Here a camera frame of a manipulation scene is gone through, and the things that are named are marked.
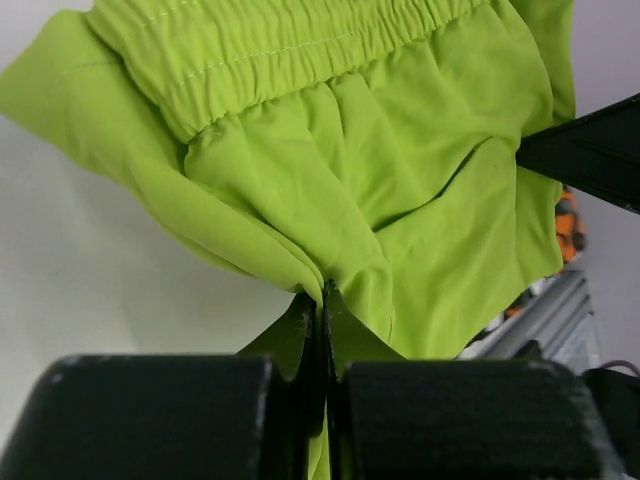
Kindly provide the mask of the green shorts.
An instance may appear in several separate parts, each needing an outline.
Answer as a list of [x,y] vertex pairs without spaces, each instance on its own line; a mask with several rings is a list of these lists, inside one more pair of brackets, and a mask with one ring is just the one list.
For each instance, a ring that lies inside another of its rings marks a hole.
[[1,111],[215,265],[450,359],[558,272],[569,1],[98,1],[1,75]]

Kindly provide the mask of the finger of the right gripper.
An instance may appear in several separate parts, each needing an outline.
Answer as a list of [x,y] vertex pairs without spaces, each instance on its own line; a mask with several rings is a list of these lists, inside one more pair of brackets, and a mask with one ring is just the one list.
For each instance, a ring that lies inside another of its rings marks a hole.
[[639,96],[524,138],[519,166],[639,212]]

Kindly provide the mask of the orange camouflage shorts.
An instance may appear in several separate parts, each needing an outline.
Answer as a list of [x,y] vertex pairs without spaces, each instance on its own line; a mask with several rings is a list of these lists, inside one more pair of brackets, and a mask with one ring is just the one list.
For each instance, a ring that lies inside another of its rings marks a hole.
[[514,323],[521,312],[545,293],[567,266],[575,262],[584,252],[587,244],[586,230],[574,193],[563,186],[560,201],[555,206],[556,239],[562,254],[562,268],[549,276],[531,283],[516,299],[499,313],[486,327],[477,333],[458,355],[459,360],[468,360],[479,355],[482,348],[496,340],[500,329]]

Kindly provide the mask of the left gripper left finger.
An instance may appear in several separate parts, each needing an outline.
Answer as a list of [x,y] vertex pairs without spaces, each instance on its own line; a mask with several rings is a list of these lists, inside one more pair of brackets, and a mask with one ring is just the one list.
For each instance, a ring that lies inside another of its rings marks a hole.
[[35,382],[5,479],[303,479],[315,430],[315,304],[234,355],[70,355]]

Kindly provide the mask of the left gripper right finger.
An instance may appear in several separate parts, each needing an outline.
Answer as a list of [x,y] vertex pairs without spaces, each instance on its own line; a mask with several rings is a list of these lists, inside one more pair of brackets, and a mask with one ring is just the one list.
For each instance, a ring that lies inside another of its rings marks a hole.
[[323,292],[335,479],[625,479],[584,382],[529,357],[411,361]]

